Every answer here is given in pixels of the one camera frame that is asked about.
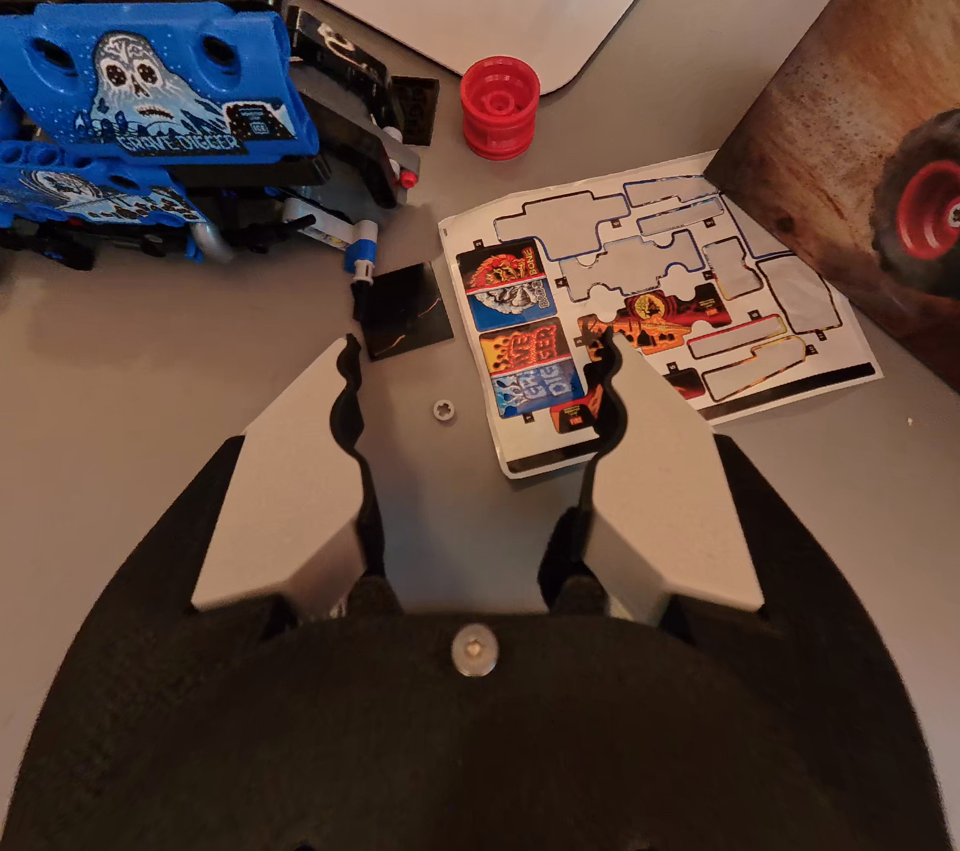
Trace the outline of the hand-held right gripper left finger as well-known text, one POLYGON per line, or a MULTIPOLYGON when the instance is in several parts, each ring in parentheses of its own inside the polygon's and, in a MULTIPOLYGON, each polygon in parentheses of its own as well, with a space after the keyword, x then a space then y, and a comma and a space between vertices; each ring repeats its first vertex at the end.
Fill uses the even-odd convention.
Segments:
POLYGON ((369 464, 356 445, 361 349, 336 339, 244 430, 191 597, 200 611, 279 596, 330 615, 383 568, 369 464))

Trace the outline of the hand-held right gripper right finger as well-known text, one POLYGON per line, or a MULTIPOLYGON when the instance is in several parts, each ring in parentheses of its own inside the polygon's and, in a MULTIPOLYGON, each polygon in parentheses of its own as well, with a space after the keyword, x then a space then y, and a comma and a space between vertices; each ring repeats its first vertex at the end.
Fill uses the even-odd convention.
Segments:
POLYGON ((754 613, 761 582, 712 427, 622 333, 605 333, 597 372, 599 446, 577 503, 539 567, 552 612, 591 579, 629 620, 658 623, 675 598, 754 613))

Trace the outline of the sticker sheet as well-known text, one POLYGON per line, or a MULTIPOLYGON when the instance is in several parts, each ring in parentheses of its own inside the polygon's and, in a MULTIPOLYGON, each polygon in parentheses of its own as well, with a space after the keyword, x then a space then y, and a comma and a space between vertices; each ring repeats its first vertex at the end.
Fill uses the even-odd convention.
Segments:
POLYGON ((612 331, 712 425, 880 380, 855 313, 705 152, 511 194, 438 235, 511 480, 587 462, 612 331))

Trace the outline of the black and blue brick truck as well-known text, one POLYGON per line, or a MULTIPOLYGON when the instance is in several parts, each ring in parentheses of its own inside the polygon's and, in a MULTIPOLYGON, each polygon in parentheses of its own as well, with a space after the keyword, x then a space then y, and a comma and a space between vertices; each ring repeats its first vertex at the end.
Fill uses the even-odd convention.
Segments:
POLYGON ((1 0, 2 250, 90 271, 96 242, 228 262, 296 234, 374 284, 374 208, 418 184, 390 72, 291 0, 1 0))

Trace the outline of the grey desk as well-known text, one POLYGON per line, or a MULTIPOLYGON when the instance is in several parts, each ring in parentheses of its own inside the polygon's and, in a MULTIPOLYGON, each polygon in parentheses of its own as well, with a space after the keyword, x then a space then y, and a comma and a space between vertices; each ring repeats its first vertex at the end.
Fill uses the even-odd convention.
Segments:
MULTIPOLYGON (((459 78, 318 0, 402 75, 440 82, 386 271, 430 261, 455 337, 365 366, 361 447, 409 610, 541 610, 536 571, 581 468, 503 475, 438 222, 511 193, 720 146, 829 0, 638 0, 548 94, 522 157, 461 131, 459 78), (432 414, 440 399, 457 420, 432 414)), ((196 264, 107 247, 2 265, 2 818, 47 691, 115 571, 228 437, 354 331, 341 257, 299 237, 196 264)), ((716 425, 830 554, 915 706, 958 845, 958 395, 865 315, 884 377, 716 425)))

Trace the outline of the black square tile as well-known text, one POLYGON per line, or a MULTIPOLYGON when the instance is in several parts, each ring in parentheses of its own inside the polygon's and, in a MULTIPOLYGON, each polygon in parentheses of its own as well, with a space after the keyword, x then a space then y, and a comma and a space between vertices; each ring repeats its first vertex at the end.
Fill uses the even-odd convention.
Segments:
POLYGON ((428 261, 374 275, 351 286, 354 321, 372 363, 451 341, 454 332, 428 261))
POLYGON ((402 118, 402 142, 409 147, 431 145, 441 83, 436 78, 395 75, 391 79, 395 109, 402 118))

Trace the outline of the red wheel rim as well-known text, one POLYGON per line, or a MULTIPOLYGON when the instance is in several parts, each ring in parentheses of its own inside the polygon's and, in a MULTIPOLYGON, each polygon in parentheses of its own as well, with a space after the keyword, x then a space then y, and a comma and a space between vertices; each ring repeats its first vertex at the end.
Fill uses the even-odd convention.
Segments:
POLYGON ((540 78, 515 57, 494 55, 462 76, 462 135, 488 161, 509 161, 531 146, 541 100, 540 78))

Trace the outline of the printed toy set box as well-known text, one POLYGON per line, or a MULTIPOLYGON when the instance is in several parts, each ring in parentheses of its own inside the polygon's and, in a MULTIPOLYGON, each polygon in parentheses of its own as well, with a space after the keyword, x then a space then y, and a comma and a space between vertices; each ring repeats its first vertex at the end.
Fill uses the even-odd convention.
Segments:
POLYGON ((831 0, 706 176, 959 389, 959 0, 831 0))

